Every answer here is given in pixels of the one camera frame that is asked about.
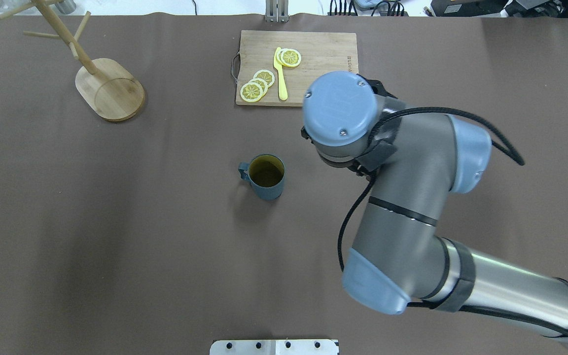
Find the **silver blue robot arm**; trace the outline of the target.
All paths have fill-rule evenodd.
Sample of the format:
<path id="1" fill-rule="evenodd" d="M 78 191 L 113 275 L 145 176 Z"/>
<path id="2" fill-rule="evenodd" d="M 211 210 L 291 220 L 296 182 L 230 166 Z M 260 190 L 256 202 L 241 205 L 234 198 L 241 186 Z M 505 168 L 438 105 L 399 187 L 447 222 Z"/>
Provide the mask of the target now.
<path id="1" fill-rule="evenodd" d="M 318 77 L 303 99 L 302 136 L 330 166 L 367 176 L 345 292 L 380 313 L 465 312 L 529 328 L 568 349 L 568 281 L 541 276 L 436 236 L 450 193 L 467 193 L 492 148 L 524 160 L 475 114 L 412 107 L 348 71 Z"/>

